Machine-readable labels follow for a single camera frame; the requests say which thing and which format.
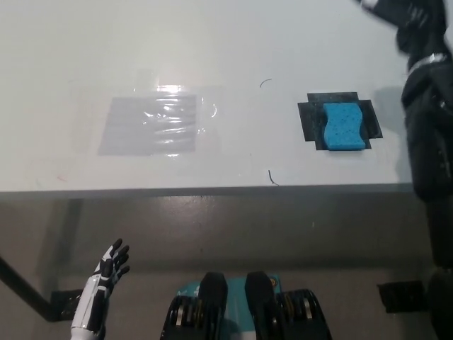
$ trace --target white robotic arm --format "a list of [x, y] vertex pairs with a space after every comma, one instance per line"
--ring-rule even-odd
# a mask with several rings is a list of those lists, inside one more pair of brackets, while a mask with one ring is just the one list
[[93, 275], [86, 281], [71, 325], [71, 340], [104, 340], [105, 319], [113, 288], [130, 267], [122, 267], [129, 258], [129, 246], [120, 249], [117, 240], [104, 254]]

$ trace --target blue sponge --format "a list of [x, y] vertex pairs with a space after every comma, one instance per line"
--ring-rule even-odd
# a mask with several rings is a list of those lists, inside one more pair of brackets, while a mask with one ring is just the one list
[[327, 125], [324, 140], [331, 151], [363, 150], [365, 142], [360, 137], [363, 115], [356, 103], [324, 104]]

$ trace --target robotic hand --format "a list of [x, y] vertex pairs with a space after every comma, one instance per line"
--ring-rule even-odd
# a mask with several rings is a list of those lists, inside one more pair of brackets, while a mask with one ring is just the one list
[[117, 240], [99, 261], [84, 291], [71, 326], [71, 340], [104, 340], [105, 319], [113, 288], [130, 267], [122, 267], [129, 258], [129, 246], [120, 249]]
[[453, 339], [453, 62], [445, 42], [443, 0], [357, 0], [396, 26], [409, 56], [402, 104], [415, 192], [426, 203], [432, 255], [439, 267], [428, 286], [439, 339]]

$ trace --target transparent plastic film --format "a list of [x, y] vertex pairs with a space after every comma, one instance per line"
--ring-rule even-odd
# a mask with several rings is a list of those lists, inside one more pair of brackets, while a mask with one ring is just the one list
[[195, 152], [197, 140], [219, 114], [216, 94], [210, 87], [158, 85], [113, 98], [98, 154], [177, 157]]

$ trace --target robot finger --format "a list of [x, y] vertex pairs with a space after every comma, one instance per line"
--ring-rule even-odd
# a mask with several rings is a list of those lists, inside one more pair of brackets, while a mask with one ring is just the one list
[[116, 258], [119, 258], [121, 256], [124, 256], [125, 254], [127, 254], [129, 251], [129, 246], [124, 246], [121, 250], [119, 250], [116, 254], [115, 254], [115, 259]]
[[117, 272], [117, 274], [116, 274], [118, 280], [120, 280], [121, 277], [122, 277], [123, 275], [125, 275], [126, 273], [128, 273], [129, 271], [130, 271], [130, 267], [129, 267], [129, 266], [126, 266], [126, 267], [124, 267], [124, 268], [121, 268], [121, 269]]
[[117, 250], [121, 247], [122, 239], [117, 239], [114, 244], [112, 244], [108, 250], [105, 252], [104, 256], [102, 256], [102, 260], [113, 259], [117, 253]]
[[127, 262], [129, 259], [129, 254], [124, 254], [123, 256], [119, 256], [115, 260], [115, 270], [118, 271], [120, 267]]

